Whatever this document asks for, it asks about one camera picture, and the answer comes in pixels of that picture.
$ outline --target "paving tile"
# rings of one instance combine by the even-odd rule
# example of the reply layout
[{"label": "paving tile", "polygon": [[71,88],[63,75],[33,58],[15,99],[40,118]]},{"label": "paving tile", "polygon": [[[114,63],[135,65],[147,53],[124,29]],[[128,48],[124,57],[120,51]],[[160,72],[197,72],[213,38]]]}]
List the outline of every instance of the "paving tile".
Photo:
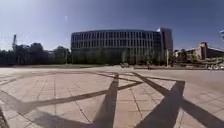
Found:
[{"label": "paving tile", "polygon": [[134,97],[131,93],[131,91],[129,89],[127,90],[122,90],[122,91],[119,91],[118,94],[117,94],[117,100],[118,101],[122,101],[122,100],[131,100],[131,101],[134,101]]},{"label": "paving tile", "polygon": [[137,101],[137,104],[141,111],[153,110],[156,107],[156,104],[152,100]]},{"label": "paving tile", "polygon": [[205,109],[209,113],[217,112],[217,111],[222,109],[221,107],[218,107],[218,106],[216,106],[216,105],[214,105],[214,104],[212,104],[210,102],[198,104],[198,106],[200,106],[201,108]]},{"label": "paving tile", "polygon": [[199,123],[196,119],[194,119],[192,116],[184,112],[181,126],[187,125],[190,127],[195,128],[205,128],[201,123]]},{"label": "paving tile", "polygon": [[202,100],[203,102],[208,102],[208,101],[211,101],[214,99],[210,96],[207,96],[206,94],[199,95],[199,96],[197,96],[197,98]]},{"label": "paving tile", "polygon": [[3,114],[4,114],[6,120],[9,120],[11,118],[18,116],[18,113],[14,110],[7,110],[7,111],[3,110]]},{"label": "paving tile", "polygon": [[46,112],[51,115],[55,115],[55,105],[48,105],[43,107],[38,107],[38,110]]},{"label": "paving tile", "polygon": [[79,111],[75,102],[68,102],[56,105],[56,114],[62,115],[69,112]]},{"label": "paving tile", "polygon": [[69,97],[71,97],[69,92],[66,92],[66,93],[56,93],[56,96],[55,96],[56,99],[69,98]]},{"label": "paving tile", "polygon": [[224,122],[224,110],[218,111],[214,115]]},{"label": "paving tile", "polygon": [[145,117],[148,116],[151,112],[152,110],[141,111],[142,120],[145,119]]},{"label": "paving tile", "polygon": [[23,102],[31,102],[31,101],[36,101],[38,95],[25,95],[21,101]]},{"label": "paving tile", "polygon": [[8,120],[8,124],[10,128],[25,128],[30,125],[31,122],[21,115],[17,115],[16,117]]},{"label": "paving tile", "polygon": [[116,112],[114,127],[134,127],[141,121],[139,112]]},{"label": "paving tile", "polygon": [[41,127],[41,126],[39,126],[39,125],[37,125],[37,124],[35,124],[35,123],[32,123],[31,125],[29,125],[29,126],[26,127],[26,128],[44,128],[44,127]]},{"label": "paving tile", "polygon": [[52,100],[52,99],[54,99],[54,94],[47,94],[47,95],[41,94],[38,96],[38,100],[40,100],[40,101]]},{"label": "paving tile", "polygon": [[212,100],[209,103],[211,103],[211,104],[213,104],[213,105],[215,105],[217,107],[224,108],[224,102],[221,102],[219,100]]},{"label": "paving tile", "polygon": [[116,111],[138,111],[134,101],[117,101]]},{"label": "paving tile", "polygon": [[86,124],[90,123],[80,111],[73,111],[70,113],[66,113],[61,115],[60,117],[63,119],[71,120],[71,121],[78,121],[78,122],[86,123]]}]

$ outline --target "roof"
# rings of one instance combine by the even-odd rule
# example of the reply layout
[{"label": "roof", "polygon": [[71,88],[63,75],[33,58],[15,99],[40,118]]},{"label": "roof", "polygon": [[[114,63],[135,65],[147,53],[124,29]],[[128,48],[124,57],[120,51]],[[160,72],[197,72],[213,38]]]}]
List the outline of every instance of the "roof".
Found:
[{"label": "roof", "polygon": [[130,32],[155,32],[159,33],[156,30],[141,30],[141,29],[105,29],[105,30],[86,30],[86,31],[77,31],[73,33],[86,33],[86,32],[113,32],[113,31],[130,31]]}]

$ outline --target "pavement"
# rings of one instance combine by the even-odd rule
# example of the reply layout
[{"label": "pavement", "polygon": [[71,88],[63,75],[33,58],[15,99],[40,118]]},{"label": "pavement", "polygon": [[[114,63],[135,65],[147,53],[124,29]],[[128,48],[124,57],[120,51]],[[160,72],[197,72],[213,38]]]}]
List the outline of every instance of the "pavement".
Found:
[{"label": "pavement", "polygon": [[224,72],[0,69],[10,128],[223,128]]}]

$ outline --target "building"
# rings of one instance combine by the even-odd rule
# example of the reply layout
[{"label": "building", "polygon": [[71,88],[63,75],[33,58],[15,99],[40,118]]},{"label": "building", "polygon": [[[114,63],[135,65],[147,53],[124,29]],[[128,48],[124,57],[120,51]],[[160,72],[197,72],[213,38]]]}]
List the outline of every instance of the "building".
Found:
[{"label": "building", "polygon": [[172,53],[170,29],[95,30],[75,32],[71,36],[74,63],[145,63],[152,59],[166,61],[166,51]]},{"label": "building", "polygon": [[197,60],[205,60],[206,58],[223,57],[224,51],[209,48],[207,42],[201,42],[197,48],[186,50],[188,56],[194,55]]},{"label": "building", "polygon": [[221,33],[221,39],[224,42],[224,30],[220,31],[220,33]]}]

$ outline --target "window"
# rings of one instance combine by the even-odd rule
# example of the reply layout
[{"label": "window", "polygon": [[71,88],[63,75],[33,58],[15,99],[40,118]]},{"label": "window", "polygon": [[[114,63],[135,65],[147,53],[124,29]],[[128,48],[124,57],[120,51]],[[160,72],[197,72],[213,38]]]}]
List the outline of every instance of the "window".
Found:
[{"label": "window", "polygon": [[139,35],[138,35],[138,34],[139,34],[139,33],[137,32],[137,33],[136,33],[136,38],[139,38]]},{"label": "window", "polygon": [[143,38],[143,39],[146,38],[146,34],[145,34],[145,32],[142,33],[142,38]]},{"label": "window", "polygon": [[100,38],[100,33],[97,32],[97,39],[99,39],[99,38]]},{"label": "window", "polygon": [[131,32],[131,38],[133,38],[133,32]]},{"label": "window", "polygon": [[131,46],[133,46],[133,40],[131,40]]}]

